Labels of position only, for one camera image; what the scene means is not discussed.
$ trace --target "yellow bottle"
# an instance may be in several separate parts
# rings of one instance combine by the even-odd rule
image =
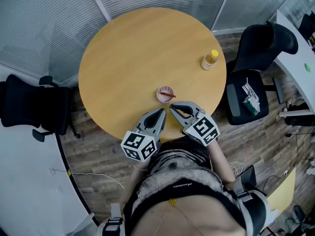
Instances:
[[[209,70],[210,67],[217,62],[218,60],[218,56],[219,56],[219,52],[217,50],[212,50],[210,52],[210,54],[207,54],[202,62],[201,62],[201,67],[204,69],[204,70]]]

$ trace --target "round wooden table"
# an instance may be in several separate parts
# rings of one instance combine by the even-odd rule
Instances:
[[[212,49],[219,60],[205,71],[201,60]],[[79,71],[84,106],[98,126],[122,139],[143,114],[167,110],[162,142],[179,138],[183,128],[156,97],[170,86],[177,101],[193,101],[212,114],[224,92],[222,49],[208,28],[183,12],[137,9],[105,25],[86,48]]]

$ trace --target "white desk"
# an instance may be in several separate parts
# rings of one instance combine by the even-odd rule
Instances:
[[[310,110],[281,112],[279,116],[313,115],[315,114],[315,54],[297,28],[278,10],[277,24],[293,32],[298,41],[299,50],[294,55],[281,52],[275,62],[295,83],[310,108]],[[311,72],[305,69],[305,63],[311,68]]]

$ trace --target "bottle cap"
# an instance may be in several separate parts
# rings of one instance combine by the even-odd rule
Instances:
[[[219,52],[217,50],[212,50],[210,56],[215,59],[219,56]]]

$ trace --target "pink cup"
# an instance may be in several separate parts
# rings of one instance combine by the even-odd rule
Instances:
[[[162,86],[157,90],[157,99],[160,101],[160,103],[162,104],[167,104],[169,102],[171,102],[171,100],[173,99],[170,96],[167,95],[162,95],[160,94],[161,92],[166,92],[169,94],[174,94],[174,90],[173,88],[169,87],[169,86]]]

